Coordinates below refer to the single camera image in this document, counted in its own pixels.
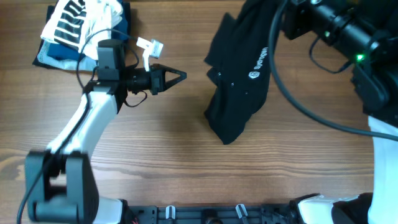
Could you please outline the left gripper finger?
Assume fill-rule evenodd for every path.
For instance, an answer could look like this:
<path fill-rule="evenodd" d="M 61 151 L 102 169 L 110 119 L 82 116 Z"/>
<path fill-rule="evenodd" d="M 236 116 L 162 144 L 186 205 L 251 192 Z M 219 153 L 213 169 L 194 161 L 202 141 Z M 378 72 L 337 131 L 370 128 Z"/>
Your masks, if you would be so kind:
<path fill-rule="evenodd" d="M 177 77 L 172 80 L 165 80 L 163 85 L 163 91 L 167 91 L 169 88 L 173 87 L 174 85 L 184 81 L 186 77 Z"/>
<path fill-rule="evenodd" d="M 183 78 L 187 77 L 187 73 L 186 72 L 183 72 L 181 70 L 177 70 L 175 68 L 171 68 L 171 67 L 168 67 L 168 66 L 165 66 L 165 65 L 161 65 L 161 64 L 158 64 L 158 63 L 155 63 L 155 64 L 151 65 L 151 69 L 152 70 L 164 70 L 166 72 L 171 72 L 171 73 L 180 75 Z"/>

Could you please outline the black polo shirt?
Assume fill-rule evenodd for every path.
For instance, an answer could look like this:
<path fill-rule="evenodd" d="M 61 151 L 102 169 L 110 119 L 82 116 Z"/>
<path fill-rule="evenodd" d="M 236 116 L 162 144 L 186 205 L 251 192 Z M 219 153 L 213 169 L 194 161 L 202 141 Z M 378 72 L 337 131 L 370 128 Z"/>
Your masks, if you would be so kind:
<path fill-rule="evenodd" d="M 225 13 L 205 62 L 216 85 L 205 111 L 210 128 L 224 145 L 244 131 L 267 98 L 271 70 L 269 33 L 278 1 L 246 1 L 237 17 Z"/>

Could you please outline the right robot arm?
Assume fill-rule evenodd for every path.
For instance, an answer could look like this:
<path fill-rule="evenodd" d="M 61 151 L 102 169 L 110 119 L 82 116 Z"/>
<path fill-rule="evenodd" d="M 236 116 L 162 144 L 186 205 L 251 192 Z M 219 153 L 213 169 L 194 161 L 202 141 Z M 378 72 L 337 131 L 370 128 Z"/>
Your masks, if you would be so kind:
<path fill-rule="evenodd" d="M 344 126 L 316 115 L 278 83 L 285 98 L 320 124 L 373 140 L 373 191 L 346 198 L 304 197 L 292 203 L 295 218 L 301 223 L 396 223 L 397 2 L 282 1 L 274 20 L 282 24 L 288 39 L 314 32 L 317 40 L 346 57 L 369 129 Z"/>

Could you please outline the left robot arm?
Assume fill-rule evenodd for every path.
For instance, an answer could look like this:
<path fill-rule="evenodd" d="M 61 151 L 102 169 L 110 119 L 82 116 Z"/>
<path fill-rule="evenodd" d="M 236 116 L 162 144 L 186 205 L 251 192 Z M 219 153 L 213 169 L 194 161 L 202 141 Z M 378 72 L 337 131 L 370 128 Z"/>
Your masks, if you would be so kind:
<path fill-rule="evenodd" d="M 90 159 L 107 125 L 126 104 L 128 93 L 166 91 L 186 79 L 183 71 L 149 64 L 159 57 L 162 43 L 138 39 L 144 50 L 144 66 L 126 66 L 121 40 L 98 44 L 98 66 L 83 88 L 81 103 L 62 132 L 44 151 L 30 151 L 25 158 L 26 192 L 17 221 L 24 209 L 33 222 L 49 223 L 138 223 L 125 200 L 100 196 Z"/>

